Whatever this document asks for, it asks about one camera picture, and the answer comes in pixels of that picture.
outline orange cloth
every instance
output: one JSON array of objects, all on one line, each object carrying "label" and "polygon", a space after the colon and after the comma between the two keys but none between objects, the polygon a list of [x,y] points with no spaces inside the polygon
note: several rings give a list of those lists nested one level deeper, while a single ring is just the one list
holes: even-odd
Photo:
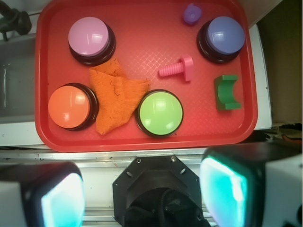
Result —
[{"label": "orange cloth", "polygon": [[99,101],[96,118],[101,135],[129,121],[149,89],[149,80],[128,80],[117,58],[90,68],[90,83]]}]

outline pink bolt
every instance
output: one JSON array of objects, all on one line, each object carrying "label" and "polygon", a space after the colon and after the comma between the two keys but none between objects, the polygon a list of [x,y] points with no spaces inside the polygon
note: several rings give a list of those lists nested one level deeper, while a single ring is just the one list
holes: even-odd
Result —
[{"label": "pink bolt", "polygon": [[180,57],[180,60],[181,62],[160,68],[159,76],[166,77],[183,72],[185,81],[190,81],[194,77],[193,59],[188,54],[184,54]]}]

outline plastic tray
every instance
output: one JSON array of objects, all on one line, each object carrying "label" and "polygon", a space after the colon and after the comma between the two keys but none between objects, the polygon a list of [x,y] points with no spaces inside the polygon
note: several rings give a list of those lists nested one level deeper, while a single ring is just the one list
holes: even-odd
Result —
[{"label": "plastic tray", "polygon": [[[257,98],[250,37],[245,14],[236,0],[193,2],[202,11],[194,26],[182,21],[186,0],[53,0],[41,13],[36,36],[36,128],[41,140],[60,152],[116,151],[190,148],[238,143],[253,131],[257,121]],[[246,42],[239,56],[227,64],[206,60],[197,49],[201,26],[218,17],[229,16],[244,28]],[[48,114],[50,95],[60,86],[89,84],[89,67],[78,63],[68,46],[70,27],[82,17],[97,17],[116,35],[117,57],[129,79],[149,79],[151,89],[173,92],[183,104],[184,119],[168,138],[151,138],[131,120],[104,136],[95,125],[83,131],[67,131],[55,125]],[[194,79],[159,78],[158,68],[178,62],[188,53],[193,57]],[[214,79],[237,74],[234,87],[241,109],[217,111]]]}]

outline green block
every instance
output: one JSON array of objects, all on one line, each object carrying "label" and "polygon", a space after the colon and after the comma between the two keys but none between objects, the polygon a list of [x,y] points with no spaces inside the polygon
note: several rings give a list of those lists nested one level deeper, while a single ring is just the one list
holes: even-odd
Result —
[{"label": "green block", "polygon": [[222,75],[214,80],[218,110],[235,110],[241,108],[241,104],[238,103],[233,96],[233,86],[237,80],[237,75]]}]

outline teal light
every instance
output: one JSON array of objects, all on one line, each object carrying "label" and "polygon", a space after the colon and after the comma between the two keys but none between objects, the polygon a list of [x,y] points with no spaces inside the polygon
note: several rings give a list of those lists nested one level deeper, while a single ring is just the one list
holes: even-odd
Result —
[{"label": "teal light", "polygon": [[82,178],[69,174],[41,199],[45,227],[79,227],[85,210]]},{"label": "teal light", "polygon": [[220,227],[245,225],[247,179],[207,157],[201,162],[200,184],[204,203]]}]

